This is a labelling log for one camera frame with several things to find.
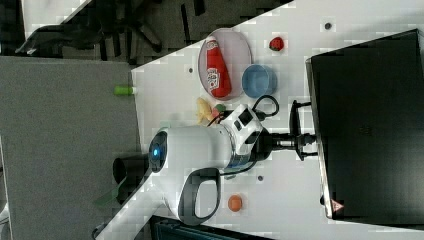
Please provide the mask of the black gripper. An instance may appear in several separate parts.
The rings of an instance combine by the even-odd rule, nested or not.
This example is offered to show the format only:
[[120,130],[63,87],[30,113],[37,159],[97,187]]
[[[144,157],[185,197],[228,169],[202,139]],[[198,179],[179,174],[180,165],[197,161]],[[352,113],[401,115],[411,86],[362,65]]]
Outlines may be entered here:
[[[270,133],[264,129],[253,146],[253,159],[266,160],[272,151],[295,150],[301,161],[308,156],[302,146],[295,144],[296,137],[289,133]],[[297,136],[298,145],[308,145],[316,141],[314,134],[304,133]]]

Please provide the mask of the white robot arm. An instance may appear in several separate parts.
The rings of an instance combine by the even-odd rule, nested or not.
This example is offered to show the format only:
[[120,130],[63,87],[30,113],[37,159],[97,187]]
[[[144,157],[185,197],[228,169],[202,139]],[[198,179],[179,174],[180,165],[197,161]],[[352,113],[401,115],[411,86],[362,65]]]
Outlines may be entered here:
[[187,225],[208,220],[196,214],[200,185],[213,181],[216,198],[221,198],[221,177],[235,175],[240,167],[250,167],[277,150],[294,150],[303,159],[303,150],[316,141],[302,133],[298,116],[290,120],[288,133],[266,130],[261,122],[266,114],[239,105],[220,123],[213,126],[185,126],[158,131],[149,146],[152,186],[163,193],[163,201],[175,217]]

